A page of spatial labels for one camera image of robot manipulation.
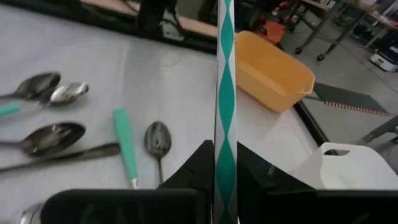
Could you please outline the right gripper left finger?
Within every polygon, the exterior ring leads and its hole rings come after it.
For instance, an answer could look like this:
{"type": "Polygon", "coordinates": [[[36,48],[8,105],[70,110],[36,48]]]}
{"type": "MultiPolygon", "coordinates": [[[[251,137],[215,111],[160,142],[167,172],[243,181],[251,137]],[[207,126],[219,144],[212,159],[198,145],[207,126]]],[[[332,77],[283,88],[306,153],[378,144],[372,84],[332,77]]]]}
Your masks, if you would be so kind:
{"type": "Polygon", "coordinates": [[[72,189],[51,196],[41,224],[210,224],[215,150],[205,140],[156,189],[72,189]]]}

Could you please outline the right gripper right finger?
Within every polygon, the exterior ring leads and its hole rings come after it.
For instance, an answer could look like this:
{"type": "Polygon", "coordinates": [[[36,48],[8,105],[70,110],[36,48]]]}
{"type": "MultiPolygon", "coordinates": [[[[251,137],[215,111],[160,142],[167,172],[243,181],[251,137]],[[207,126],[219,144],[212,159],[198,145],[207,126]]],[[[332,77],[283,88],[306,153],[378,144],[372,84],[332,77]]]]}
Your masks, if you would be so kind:
{"type": "Polygon", "coordinates": [[[238,144],[241,224],[398,224],[398,190],[314,189],[238,144]]]}

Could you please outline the black spoon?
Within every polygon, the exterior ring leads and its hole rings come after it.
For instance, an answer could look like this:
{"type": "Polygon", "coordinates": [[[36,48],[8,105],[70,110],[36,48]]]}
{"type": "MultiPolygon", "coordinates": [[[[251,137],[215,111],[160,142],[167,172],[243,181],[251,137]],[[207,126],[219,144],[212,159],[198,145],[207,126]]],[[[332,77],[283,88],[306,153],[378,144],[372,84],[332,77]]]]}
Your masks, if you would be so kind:
{"type": "Polygon", "coordinates": [[[160,185],[164,182],[162,158],[169,153],[171,146],[172,137],[168,127],[161,121],[154,121],[145,132],[144,147],[157,161],[160,185]]]}
{"type": "Polygon", "coordinates": [[[44,93],[57,87],[61,80],[61,73],[56,71],[38,73],[25,79],[14,92],[0,95],[0,100],[40,98],[44,93]]]}
{"type": "Polygon", "coordinates": [[[86,133],[86,127],[76,122],[53,123],[36,129],[18,141],[0,139],[0,147],[20,149],[30,157],[60,152],[75,144],[86,133]]]}
{"type": "Polygon", "coordinates": [[[9,172],[11,170],[25,169],[37,166],[46,166],[56,162],[70,162],[70,161],[84,161],[90,159],[98,159],[102,157],[117,156],[121,152],[120,146],[116,142],[103,144],[100,146],[92,147],[83,151],[64,154],[61,156],[48,157],[45,159],[33,161],[26,164],[18,164],[9,167],[0,168],[0,173],[9,172]]]}

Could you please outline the green white patterned spoon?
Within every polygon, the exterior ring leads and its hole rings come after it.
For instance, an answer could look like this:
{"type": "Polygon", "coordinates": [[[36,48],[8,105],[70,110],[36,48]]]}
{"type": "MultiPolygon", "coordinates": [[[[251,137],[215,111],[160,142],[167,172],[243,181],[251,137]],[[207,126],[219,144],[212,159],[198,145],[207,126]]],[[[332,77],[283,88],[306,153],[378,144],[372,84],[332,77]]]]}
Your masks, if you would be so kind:
{"type": "Polygon", "coordinates": [[[218,0],[212,224],[238,224],[234,0],[218,0]]]}

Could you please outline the white plastic bin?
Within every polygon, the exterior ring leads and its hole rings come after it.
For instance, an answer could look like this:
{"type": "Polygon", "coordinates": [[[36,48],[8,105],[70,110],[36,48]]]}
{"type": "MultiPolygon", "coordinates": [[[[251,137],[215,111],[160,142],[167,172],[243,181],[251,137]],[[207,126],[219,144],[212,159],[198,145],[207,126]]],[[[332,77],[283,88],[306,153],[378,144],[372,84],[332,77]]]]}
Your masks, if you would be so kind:
{"type": "Polygon", "coordinates": [[[398,175],[367,146],[326,142],[292,176],[314,189],[398,190],[398,175]]]}

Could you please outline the orange plastic bin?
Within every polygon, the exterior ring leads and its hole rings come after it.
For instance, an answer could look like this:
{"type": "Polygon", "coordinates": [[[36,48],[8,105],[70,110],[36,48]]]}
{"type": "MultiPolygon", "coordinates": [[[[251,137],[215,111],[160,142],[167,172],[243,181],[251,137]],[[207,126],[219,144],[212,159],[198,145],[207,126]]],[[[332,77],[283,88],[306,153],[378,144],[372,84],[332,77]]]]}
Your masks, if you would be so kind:
{"type": "Polygon", "coordinates": [[[301,61],[259,35],[235,36],[236,84],[276,113],[282,113],[313,91],[315,75],[301,61]]]}

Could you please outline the hazard striped floor mat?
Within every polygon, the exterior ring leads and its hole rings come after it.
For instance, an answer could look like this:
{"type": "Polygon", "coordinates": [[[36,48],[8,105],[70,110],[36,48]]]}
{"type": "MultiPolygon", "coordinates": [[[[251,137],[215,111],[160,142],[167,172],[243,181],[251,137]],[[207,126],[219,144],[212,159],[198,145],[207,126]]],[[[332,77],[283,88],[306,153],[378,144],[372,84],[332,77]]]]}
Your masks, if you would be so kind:
{"type": "Polygon", "coordinates": [[[378,116],[391,116],[373,97],[342,88],[315,83],[314,92],[325,105],[378,116]]]}

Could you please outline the light wooden side board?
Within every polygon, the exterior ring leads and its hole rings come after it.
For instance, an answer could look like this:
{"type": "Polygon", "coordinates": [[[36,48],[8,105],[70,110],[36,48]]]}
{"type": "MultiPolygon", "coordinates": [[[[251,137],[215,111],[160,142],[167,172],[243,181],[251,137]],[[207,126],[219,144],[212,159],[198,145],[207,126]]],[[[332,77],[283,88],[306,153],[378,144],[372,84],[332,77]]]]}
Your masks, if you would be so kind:
{"type": "MultiPolygon", "coordinates": [[[[130,14],[135,16],[140,9],[140,4],[138,2],[128,1],[123,3],[122,0],[80,0],[83,3],[99,6],[105,9],[110,9],[117,12],[122,12],[125,14],[130,14]]],[[[191,18],[183,17],[178,14],[178,21],[180,25],[188,31],[196,32],[199,34],[206,35],[208,37],[218,36],[217,26],[200,22],[191,18]]]]}

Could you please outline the orange vacuum cleaner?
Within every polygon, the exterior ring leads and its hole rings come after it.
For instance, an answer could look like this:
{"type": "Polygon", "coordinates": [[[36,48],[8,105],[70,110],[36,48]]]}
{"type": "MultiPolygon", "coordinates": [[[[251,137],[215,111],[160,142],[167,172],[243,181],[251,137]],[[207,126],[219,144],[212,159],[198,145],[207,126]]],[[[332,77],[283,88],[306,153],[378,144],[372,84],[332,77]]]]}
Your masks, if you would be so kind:
{"type": "Polygon", "coordinates": [[[259,16],[257,21],[254,23],[254,33],[260,35],[262,38],[273,44],[281,42],[285,30],[285,25],[270,20],[263,15],[259,16]]]}

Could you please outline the wheeled metal table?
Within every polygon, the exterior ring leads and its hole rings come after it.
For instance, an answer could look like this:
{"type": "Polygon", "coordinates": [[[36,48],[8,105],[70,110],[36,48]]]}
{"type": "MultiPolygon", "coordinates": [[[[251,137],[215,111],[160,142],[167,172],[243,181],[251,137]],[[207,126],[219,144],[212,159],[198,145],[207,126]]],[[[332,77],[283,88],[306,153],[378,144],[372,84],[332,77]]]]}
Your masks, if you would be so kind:
{"type": "Polygon", "coordinates": [[[297,47],[295,49],[295,54],[301,54],[302,51],[309,45],[311,44],[315,38],[318,36],[318,34],[320,34],[321,30],[324,28],[324,26],[326,25],[326,23],[329,23],[331,21],[331,19],[333,18],[333,16],[335,15],[335,13],[337,12],[338,8],[343,4],[343,3],[348,3],[351,6],[354,6],[355,8],[359,9],[361,11],[361,13],[359,14],[359,16],[357,16],[353,22],[339,35],[339,37],[337,39],[327,39],[327,41],[329,41],[331,43],[331,45],[329,46],[329,48],[322,54],[319,54],[317,56],[317,60],[319,62],[323,61],[325,59],[325,57],[332,53],[332,51],[338,46],[340,45],[341,41],[346,38],[346,36],[354,29],[354,27],[361,21],[361,19],[368,13],[368,12],[372,12],[373,7],[370,5],[367,5],[365,3],[363,3],[361,0],[335,0],[335,4],[329,9],[325,4],[319,3],[319,2],[315,2],[313,0],[294,0],[294,4],[293,4],[293,9],[292,12],[290,13],[290,16],[293,16],[297,9],[299,8],[299,6],[301,4],[309,4],[311,6],[317,7],[321,10],[323,10],[325,12],[325,15],[323,17],[323,19],[320,21],[320,23],[317,26],[313,26],[311,24],[309,24],[305,19],[303,19],[301,17],[301,19],[306,23],[306,25],[311,28],[312,33],[307,37],[307,39],[305,40],[305,42],[300,45],[299,47],[297,47]]]}

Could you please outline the white wheeled machine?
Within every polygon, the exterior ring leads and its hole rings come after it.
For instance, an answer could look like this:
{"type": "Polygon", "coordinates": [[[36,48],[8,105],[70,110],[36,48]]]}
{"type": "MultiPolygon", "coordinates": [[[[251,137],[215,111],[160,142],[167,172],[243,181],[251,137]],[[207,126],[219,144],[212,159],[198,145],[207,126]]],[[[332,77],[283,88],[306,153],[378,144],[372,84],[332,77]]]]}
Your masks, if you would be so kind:
{"type": "Polygon", "coordinates": [[[385,72],[398,72],[398,47],[391,46],[378,50],[369,58],[369,61],[385,72]]]}

